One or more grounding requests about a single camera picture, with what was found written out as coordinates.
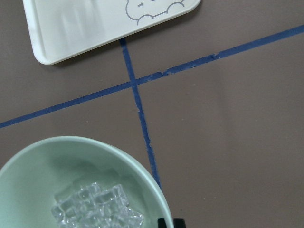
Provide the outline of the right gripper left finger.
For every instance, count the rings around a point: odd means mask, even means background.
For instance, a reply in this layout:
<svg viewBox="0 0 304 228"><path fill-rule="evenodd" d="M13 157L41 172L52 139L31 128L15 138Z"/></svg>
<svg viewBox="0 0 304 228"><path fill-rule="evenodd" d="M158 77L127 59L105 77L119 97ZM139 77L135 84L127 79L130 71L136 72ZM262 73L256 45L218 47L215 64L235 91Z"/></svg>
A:
<svg viewBox="0 0 304 228"><path fill-rule="evenodd" d="M165 219L163 218L159 218L158 221L158 228L166 228L166 222L165 222Z"/></svg>

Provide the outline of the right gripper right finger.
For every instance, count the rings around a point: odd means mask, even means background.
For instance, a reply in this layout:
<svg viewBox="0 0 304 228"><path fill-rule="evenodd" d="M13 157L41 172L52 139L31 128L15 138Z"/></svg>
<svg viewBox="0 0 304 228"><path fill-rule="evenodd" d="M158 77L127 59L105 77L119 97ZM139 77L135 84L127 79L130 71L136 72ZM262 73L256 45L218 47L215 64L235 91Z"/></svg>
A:
<svg viewBox="0 0 304 228"><path fill-rule="evenodd" d="M181 218L173 219L174 228L185 228L185 220Z"/></svg>

